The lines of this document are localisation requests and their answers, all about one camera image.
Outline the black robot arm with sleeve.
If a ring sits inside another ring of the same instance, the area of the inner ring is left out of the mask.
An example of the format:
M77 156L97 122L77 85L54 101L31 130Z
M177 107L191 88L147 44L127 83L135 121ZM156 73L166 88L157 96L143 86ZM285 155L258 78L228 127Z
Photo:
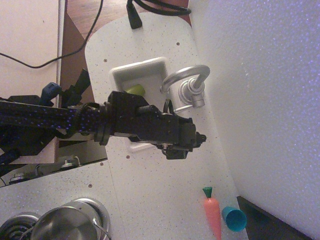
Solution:
M80 106L50 106L0 102L0 163L8 165L22 156L36 156L53 139L73 135L94 135L94 141L105 146L112 134L112 107L89 102Z

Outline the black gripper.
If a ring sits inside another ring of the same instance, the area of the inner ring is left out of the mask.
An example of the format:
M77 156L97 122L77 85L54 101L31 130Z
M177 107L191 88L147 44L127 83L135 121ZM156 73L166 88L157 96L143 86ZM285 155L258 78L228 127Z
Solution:
M140 95L112 91L107 100L109 135L156 146L167 160L185 160L207 136L191 118L163 113Z

